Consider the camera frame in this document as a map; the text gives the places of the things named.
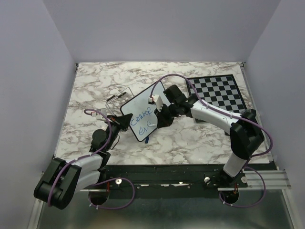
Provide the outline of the black framed whiteboard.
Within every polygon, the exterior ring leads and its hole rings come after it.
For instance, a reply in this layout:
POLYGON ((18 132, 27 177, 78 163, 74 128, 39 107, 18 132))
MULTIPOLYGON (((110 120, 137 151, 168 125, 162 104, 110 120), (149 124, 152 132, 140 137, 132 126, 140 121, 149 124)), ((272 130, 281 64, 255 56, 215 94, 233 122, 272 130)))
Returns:
POLYGON ((154 113, 156 106, 149 104, 148 98, 151 91, 153 91, 162 98, 164 104, 169 105, 170 103, 163 93, 164 90, 162 82, 158 82, 156 86, 151 85, 147 87, 120 107, 123 115, 133 114, 129 126, 137 141, 144 141, 146 137, 157 129, 156 126, 147 125, 157 123, 157 117, 154 113))

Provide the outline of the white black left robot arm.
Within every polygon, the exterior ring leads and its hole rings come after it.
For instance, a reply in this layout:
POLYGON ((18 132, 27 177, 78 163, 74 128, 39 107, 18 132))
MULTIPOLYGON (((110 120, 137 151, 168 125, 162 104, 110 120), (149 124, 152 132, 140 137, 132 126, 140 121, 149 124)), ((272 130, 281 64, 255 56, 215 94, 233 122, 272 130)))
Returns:
POLYGON ((119 138, 119 133, 127 131, 132 114, 108 115, 104 118, 108 127, 93 132, 86 155, 69 162, 58 157, 51 160, 34 190, 36 199, 51 207, 64 209, 76 192, 91 185, 94 188, 105 185, 106 177, 102 171, 111 156, 109 150, 119 138))

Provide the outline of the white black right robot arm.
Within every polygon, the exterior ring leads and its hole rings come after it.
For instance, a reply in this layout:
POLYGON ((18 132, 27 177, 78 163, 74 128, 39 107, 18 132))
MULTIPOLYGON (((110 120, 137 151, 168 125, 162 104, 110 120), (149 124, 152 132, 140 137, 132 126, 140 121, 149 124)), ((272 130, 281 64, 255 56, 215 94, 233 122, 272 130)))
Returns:
POLYGON ((213 124, 230 136, 232 155, 219 175, 220 183, 230 187, 264 141, 254 111, 232 113, 204 102, 194 94, 186 97, 176 85, 170 86, 163 93, 170 102, 169 105, 163 102, 160 95, 151 94, 148 98, 148 103, 156 106, 154 113, 157 116, 158 129, 170 126, 174 118, 185 115, 213 124))

